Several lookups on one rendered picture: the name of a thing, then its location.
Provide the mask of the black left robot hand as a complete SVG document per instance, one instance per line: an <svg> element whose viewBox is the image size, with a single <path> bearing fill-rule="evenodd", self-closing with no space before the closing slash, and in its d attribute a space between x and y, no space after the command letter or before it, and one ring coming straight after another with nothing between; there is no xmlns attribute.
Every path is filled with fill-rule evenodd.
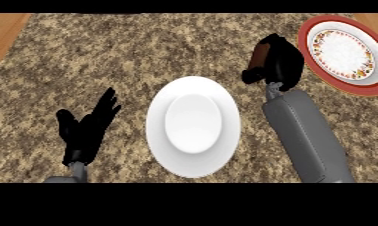
<svg viewBox="0 0 378 226"><path fill-rule="evenodd" d="M60 136L67 143L63 164L76 162L89 165L101 148L104 136L116 115L122 109L117 105L116 90L108 88L94 111L77 120L67 109L57 112Z"/></svg>

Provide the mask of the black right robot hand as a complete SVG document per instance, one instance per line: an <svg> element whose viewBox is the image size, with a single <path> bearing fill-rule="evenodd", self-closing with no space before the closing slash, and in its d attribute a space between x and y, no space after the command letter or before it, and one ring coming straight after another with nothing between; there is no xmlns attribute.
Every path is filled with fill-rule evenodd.
<svg viewBox="0 0 378 226"><path fill-rule="evenodd" d="M300 81L305 56L297 47L277 33L265 37L259 43L271 44L265 66L255 69L247 68L241 75L243 81L246 84L260 80L265 80L268 84L283 83L280 90L287 92Z"/></svg>

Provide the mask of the brown sweet potato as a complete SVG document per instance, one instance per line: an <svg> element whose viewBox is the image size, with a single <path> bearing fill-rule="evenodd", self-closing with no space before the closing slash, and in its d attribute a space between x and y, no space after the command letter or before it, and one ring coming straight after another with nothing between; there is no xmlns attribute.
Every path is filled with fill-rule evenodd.
<svg viewBox="0 0 378 226"><path fill-rule="evenodd" d="M252 60L250 60L250 64L249 64L249 69L255 69L258 67L263 67L265 66L265 61L266 61L266 57L269 54L269 49L271 49L271 44L262 44L259 43L255 47L255 51L253 51L253 55L252 55Z"/></svg>

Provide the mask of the red rimmed patterned plate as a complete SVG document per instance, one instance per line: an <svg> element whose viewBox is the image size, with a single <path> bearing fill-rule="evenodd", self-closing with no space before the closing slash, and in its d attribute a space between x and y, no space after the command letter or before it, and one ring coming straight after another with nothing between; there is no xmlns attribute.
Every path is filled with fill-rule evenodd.
<svg viewBox="0 0 378 226"><path fill-rule="evenodd" d="M299 49L318 77L349 94L378 97L378 34L334 15L311 18L299 30Z"/></svg>

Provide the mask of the plain white plate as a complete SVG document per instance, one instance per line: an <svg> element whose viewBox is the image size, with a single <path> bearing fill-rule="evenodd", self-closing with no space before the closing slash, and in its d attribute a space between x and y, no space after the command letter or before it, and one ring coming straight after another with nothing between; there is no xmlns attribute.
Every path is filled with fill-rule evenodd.
<svg viewBox="0 0 378 226"><path fill-rule="evenodd" d="M240 137L240 110L225 87L201 76L172 81L147 114L147 140L162 166L187 178L213 174L234 156Z"/></svg>

